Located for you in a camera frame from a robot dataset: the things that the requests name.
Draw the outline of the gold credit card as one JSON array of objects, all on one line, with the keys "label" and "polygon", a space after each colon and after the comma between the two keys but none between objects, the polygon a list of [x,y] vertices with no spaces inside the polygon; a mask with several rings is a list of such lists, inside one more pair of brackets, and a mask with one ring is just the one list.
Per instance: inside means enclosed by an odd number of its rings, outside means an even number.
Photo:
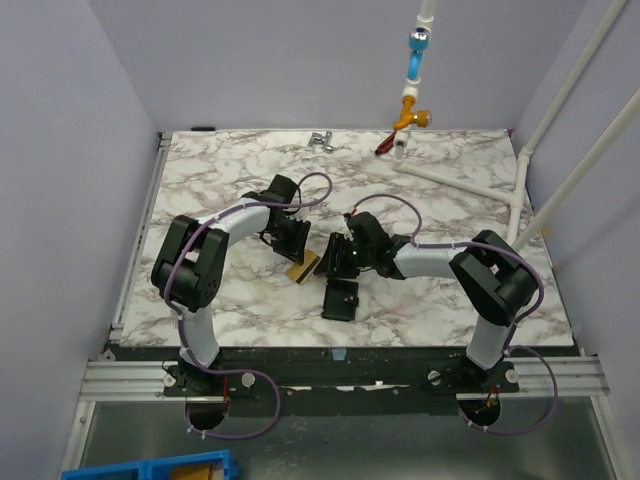
[{"label": "gold credit card", "polygon": [[304,259],[301,264],[293,264],[286,272],[287,278],[293,282],[302,285],[313,274],[317,265],[320,263],[321,257],[315,252],[306,249],[304,251]]}]

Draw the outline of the black leather card holder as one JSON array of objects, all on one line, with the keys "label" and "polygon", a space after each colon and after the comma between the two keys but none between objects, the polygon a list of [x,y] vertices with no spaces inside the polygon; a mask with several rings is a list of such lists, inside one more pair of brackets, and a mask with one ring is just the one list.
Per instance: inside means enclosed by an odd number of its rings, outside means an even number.
[{"label": "black leather card holder", "polygon": [[357,282],[328,279],[321,317],[326,320],[351,322],[359,306],[359,284]]}]

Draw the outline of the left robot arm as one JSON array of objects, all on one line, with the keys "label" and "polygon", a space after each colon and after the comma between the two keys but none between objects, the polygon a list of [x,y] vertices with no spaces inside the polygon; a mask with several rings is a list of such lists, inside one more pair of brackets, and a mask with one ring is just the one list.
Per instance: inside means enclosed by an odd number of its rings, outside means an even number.
[{"label": "left robot arm", "polygon": [[267,189],[250,192],[206,220],[175,217],[152,268],[151,283],[177,314],[181,358],[192,366],[187,382],[201,395],[222,380],[213,364],[219,354],[211,303],[222,281],[228,250],[246,237],[268,237],[272,251],[298,265],[305,256],[310,223],[293,217],[300,185],[276,175]]}]

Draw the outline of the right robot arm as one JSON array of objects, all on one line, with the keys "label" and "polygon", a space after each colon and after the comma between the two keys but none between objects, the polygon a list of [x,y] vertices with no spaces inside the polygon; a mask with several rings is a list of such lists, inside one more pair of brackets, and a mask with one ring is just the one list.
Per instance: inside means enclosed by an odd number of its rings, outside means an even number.
[{"label": "right robot arm", "polygon": [[458,281],[477,312],[472,339],[460,367],[460,379],[480,392],[496,380],[495,366],[533,296],[544,297],[539,274],[497,233],[483,230],[459,243],[419,244],[389,235],[369,212],[345,214],[348,233],[333,233],[314,274],[355,279],[371,269],[394,280],[417,277]]}]

